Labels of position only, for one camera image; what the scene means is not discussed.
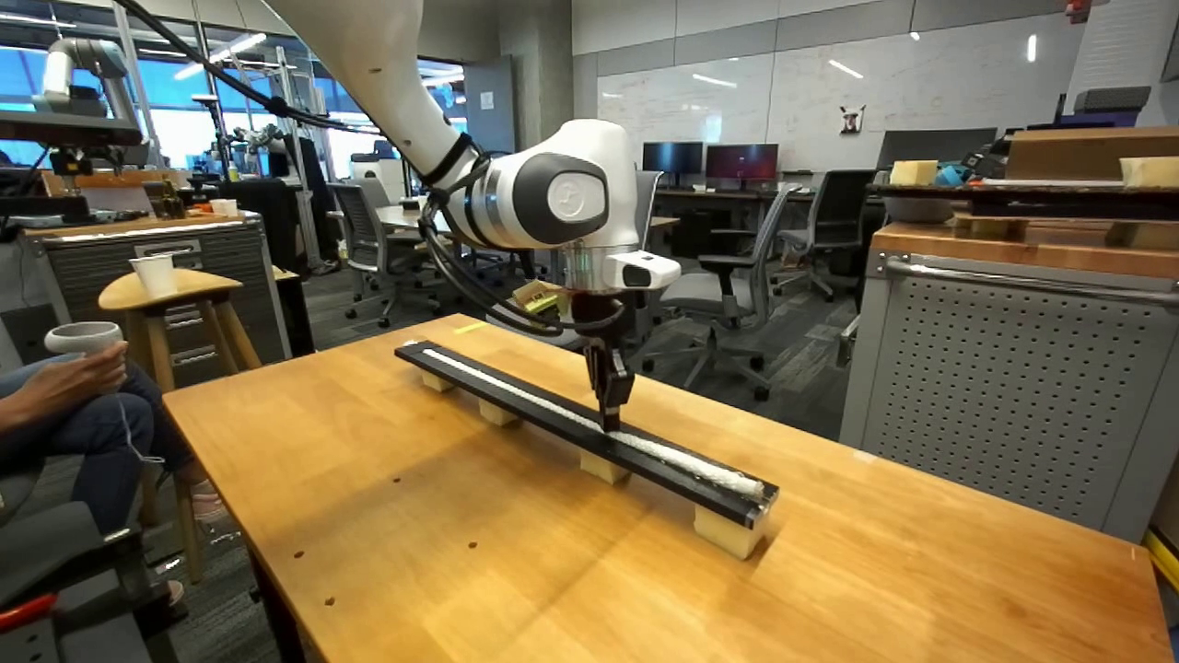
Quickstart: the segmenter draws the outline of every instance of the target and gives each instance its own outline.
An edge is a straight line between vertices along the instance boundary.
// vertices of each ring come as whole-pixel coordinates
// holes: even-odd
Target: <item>computer monitor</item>
[[[886,130],[876,168],[907,158],[960,162],[994,144],[994,135],[999,130]]]
[[[642,144],[642,168],[661,168],[658,182],[690,186],[702,177],[702,144]]]
[[[778,186],[778,144],[712,144],[707,182],[724,190]]]

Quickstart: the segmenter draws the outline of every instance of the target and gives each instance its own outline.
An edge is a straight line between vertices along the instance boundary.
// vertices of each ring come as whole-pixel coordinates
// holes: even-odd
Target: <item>box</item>
[[[1011,180],[1121,180],[1121,158],[1179,155],[1179,130],[1047,130],[1009,138]]]

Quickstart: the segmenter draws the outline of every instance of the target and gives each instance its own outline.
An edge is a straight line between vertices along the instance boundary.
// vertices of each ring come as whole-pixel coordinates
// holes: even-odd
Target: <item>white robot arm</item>
[[[423,0],[270,0],[401,146],[462,241],[568,256],[568,286],[654,289],[677,261],[638,249],[626,130],[568,120],[544,144],[482,158],[453,132],[416,77]]]

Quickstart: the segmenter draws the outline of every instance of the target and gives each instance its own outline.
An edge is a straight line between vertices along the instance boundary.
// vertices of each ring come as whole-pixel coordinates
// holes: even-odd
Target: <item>ceiling light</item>
[[[735,88],[735,80],[707,77],[707,74],[693,74],[693,80],[699,80],[699,83],[714,83],[714,88]]]
[[[254,50],[260,41],[263,41],[263,34],[244,34],[244,36],[228,41],[224,46],[216,46],[216,50],[209,56],[209,62],[224,62],[224,58],[232,58],[232,56]],[[195,77],[200,71],[202,71],[202,65],[191,62],[191,65],[176,71],[174,80]]]
[[[862,80],[857,71],[844,65],[841,58],[828,58],[828,65],[844,71],[848,77]]]
[[[1037,34],[1029,34],[1029,62],[1036,62],[1037,58]]]

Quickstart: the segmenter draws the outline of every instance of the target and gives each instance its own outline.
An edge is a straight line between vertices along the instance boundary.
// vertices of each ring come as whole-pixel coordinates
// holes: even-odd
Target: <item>cabinet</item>
[[[841,437],[1139,541],[1179,448],[1179,252],[876,230]]]

